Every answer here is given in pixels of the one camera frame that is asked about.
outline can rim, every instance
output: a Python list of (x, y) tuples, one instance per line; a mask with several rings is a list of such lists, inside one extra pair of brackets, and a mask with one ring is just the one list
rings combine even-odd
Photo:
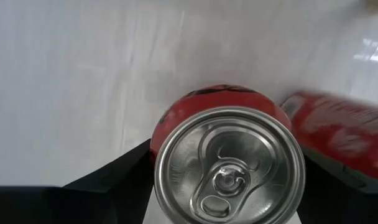
[(167, 217), (173, 221), (173, 223), (200, 223), (200, 222), (191, 222), (185, 219), (179, 214), (179, 212), (173, 208), (170, 200), (167, 197), (167, 193), (164, 187), (164, 180), (163, 180), (163, 168), (165, 167), (165, 163), (167, 162), (171, 150), (174, 145), (177, 143), (177, 140), (180, 136), (185, 133), (185, 131), (189, 130), (192, 126), (194, 126), (197, 122), (194, 122), (198, 119), (201, 119), (205, 116), (211, 116), (213, 114), (218, 114), (222, 111), (229, 111), (230, 113), (237, 113), (237, 114), (244, 114), (248, 116), (255, 117), (256, 119), (260, 119), (263, 122), (266, 122), (271, 127), (273, 127), (284, 139), (287, 144), (291, 144), (292, 150), (292, 157), (291, 160), (293, 161), (293, 173), (294, 179), (292, 182), (292, 186), (290, 188), (290, 192), (287, 195), (286, 200), (281, 205), (281, 207), (287, 208), (286, 210), (280, 212), (279, 214), (272, 213), (272, 218), (269, 219), (269, 222), (265, 223), (285, 223), (291, 218), (297, 210), (297, 207), (300, 204), (303, 191), (305, 188), (305, 162), (303, 158), (303, 154), (301, 152), (300, 146), (295, 140), (294, 136), (291, 132), (279, 121), (277, 121), (272, 116), (261, 112), (259, 110), (255, 110), (252, 108), (247, 108), (243, 106), (222, 106), (217, 108), (211, 108), (208, 110), (201, 111), (197, 114), (192, 115), (191, 117), (184, 120), (181, 124), (179, 124), (165, 139), (164, 143), (162, 144), (159, 155), (156, 158), (155, 162), (155, 175), (154, 175), (154, 182), (155, 182), (155, 194), (157, 200), (159, 201), (160, 207), (163, 212), (167, 215)]

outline white surface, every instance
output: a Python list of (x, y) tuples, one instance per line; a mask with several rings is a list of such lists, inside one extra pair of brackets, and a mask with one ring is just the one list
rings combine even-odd
[(378, 102), (378, 1), (0, 0), (0, 184), (67, 184), (217, 83)]

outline red soda can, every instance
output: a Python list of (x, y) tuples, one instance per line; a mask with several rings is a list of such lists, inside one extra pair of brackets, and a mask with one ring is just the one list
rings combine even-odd
[(378, 106), (299, 91), (282, 108), (300, 144), (378, 179)]
[(305, 185), (283, 110), (248, 88), (216, 85), (176, 101), (150, 142), (155, 193), (173, 223), (285, 223)]

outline can top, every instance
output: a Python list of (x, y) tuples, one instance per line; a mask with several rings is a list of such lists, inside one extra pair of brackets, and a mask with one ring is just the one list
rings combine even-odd
[(202, 111), (160, 149), (155, 191), (174, 223), (284, 223), (305, 185), (296, 140), (273, 117), (242, 107)]

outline black holder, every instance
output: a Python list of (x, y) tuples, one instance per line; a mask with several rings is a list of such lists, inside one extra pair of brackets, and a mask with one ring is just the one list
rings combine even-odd
[[(0, 223), (141, 224), (153, 187), (149, 144), (64, 187), (0, 187)], [(305, 160), (302, 224), (378, 223), (378, 195), (354, 190)]]

